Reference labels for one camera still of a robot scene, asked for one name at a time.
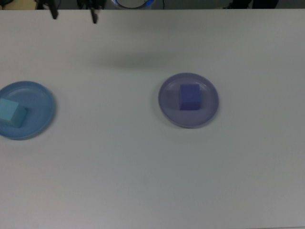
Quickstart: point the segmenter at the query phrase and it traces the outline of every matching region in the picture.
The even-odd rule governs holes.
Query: blue cube
[[[200,109],[201,93],[199,84],[180,85],[179,106],[181,111],[195,111]]]
[[[0,99],[0,122],[20,127],[27,111],[18,102]]]

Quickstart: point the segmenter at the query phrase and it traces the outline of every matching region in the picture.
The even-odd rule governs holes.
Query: purple cube
[[[179,90],[179,107],[181,111],[199,110],[201,93],[199,84],[181,84]]]

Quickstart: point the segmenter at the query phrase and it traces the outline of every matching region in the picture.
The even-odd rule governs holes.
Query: plate
[[[181,84],[199,84],[201,108],[196,111],[179,109]],[[174,124],[184,128],[198,128],[210,121],[217,112],[219,98],[216,88],[206,78],[194,73],[180,73],[168,78],[159,90],[159,106]]]
[[[12,83],[0,90],[0,98],[18,102],[27,110],[19,128],[0,122],[0,135],[10,139],[25,139],[37,135],[47,127],[54,114],[52,94],[36,82]]]

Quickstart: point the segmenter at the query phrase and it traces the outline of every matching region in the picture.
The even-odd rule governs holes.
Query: white table
[[[53,92],[50,127],[0,137],[1,229],[305,226],[305,10],[0,12],[0,88]],[[181,72],[217,117],[161,113]]]

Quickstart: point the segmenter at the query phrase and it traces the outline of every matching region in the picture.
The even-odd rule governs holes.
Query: purple plate
[[[199,84],[201,107],[196,111],[179,109],[179,89],[181,84]],[[216,114],[219,99],[213,84],[194,73],[180,73],[168,78],[159,90],[159,106],[165,116],[174,124],[184,128],[200,127]]]

